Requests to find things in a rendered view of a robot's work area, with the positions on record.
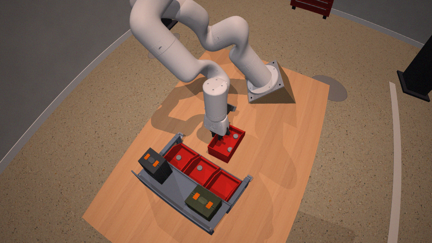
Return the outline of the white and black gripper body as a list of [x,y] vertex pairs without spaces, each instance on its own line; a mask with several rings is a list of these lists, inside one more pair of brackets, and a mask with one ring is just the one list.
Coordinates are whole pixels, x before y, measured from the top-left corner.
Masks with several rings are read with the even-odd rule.
[[212,121],[206,117],[206,113],[204,114],[204,127],[216,134],[221,136],[225,136],[227,127],[229,129],[229,120],[228,115],[223,120],[220,121]]

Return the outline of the red bin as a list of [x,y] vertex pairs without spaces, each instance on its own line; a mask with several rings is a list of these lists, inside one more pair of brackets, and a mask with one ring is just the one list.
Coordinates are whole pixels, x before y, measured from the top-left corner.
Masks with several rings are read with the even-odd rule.
[[[181,160],[177,160],[176,156],[180,155],[182,156]],[[199,155],[191,150],[186,145],[180,143],[175,146],[173,146],[168,153],[164,156],[164,158],[174,165],[176,168],[178,168],[180,171],[184,172],[184,170],[188,167],[188,165],[196,158],[198,158]]]
[[[197,169],[198,165],[202,166],[201,171]],[[204,157],[199,156],[189,164],[183,173],[199,183],[201,186],[205,187],[219,171],[220,168],[217,165],[208,161]]]
[[240,180],[227,172],[220,170],[216,175],[214,175],[205,188],[228,202],[240,184]]
[[[212,156],[214,156],[217,159],[222,160],[223,162],[228,163],[230,159],[232,158],[234,152],[236,151],[237,147],[241,143],[245,131],[240,130],[234,126],[231,126],[229,124],[229,131],[230,135],[223,136],[222,139],[218,140],[218,134],[215,134],[214,138],[211,140],[208,148],[208,153]],[[238,134],[239,137],[237,139],[233,138],[234,134]],[[232,150],[228,152],[228,147],[232,147]]]

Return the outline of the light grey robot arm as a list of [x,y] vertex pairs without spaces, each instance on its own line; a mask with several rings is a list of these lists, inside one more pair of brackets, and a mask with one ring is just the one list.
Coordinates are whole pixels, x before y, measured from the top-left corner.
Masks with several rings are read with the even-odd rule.
[[182,82],[193,81],[200,73],[203,84],[204,109],[212,121],[223,120],[236,106],[227,103],[230,78],[212,60],[198,60],[164,26],[161,18],[174,19],[188,26],[207,51],[219,51],[231,45],[229,58],[246,76],[247,87],[254,94],[271,90],[279,73],[265,65],[248,43],[249,25],[240,16],[226,18],[209,25],[207,11],[193,0],[130,0],[130,28],[134,37]]

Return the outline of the grey metal shelf rack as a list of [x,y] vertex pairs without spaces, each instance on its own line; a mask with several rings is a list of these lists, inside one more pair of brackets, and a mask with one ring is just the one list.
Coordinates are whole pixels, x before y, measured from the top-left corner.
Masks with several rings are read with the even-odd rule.
[[[182,143],[183,134],[181,132],[177,133],[168,144],[160,151],[160,155],[164,157],[164,155],[172,148],[172,146],[177,143]],[[168,161],[167,161],[168,162]],[[220,222],[225,213],[229,213],[229,211],[233,208],[239,197],[242,195],[249,182],[252,180],[252,176],[247,175],[244,180],[240,180],[236,176],[233,176],[231,173],[225,171],[220,167],[220,170],[223,170],[236,179],[242,181],[236,192],[230,198],[228,202],[222,200],[222,206],[211,219],[208,221],[197,214],[195,211],[191,210],[185,203],[185,200],[190,195],[190,193],[196,188],[199,184],[194,181],[192,178],[184,174],[174,165],[168,162],[172,169],[171,175],[164,181],[161,185],[156,181],[153,177],[151,177],[144,168],[139,172],[138,175],[131,170],[131,172],[142,182],[148,189],[150,189],[153,193],[155,193],[158,197],[160,197],[164,202],[166,202],[173,209],[178,211],[180,214],[189,219],[192,223],[196,224],[198,227],[212,235],[214,233],[214,228]],[[199,184],[200,185],[200,184]],[[201,185],[200,185],[201,186]]]

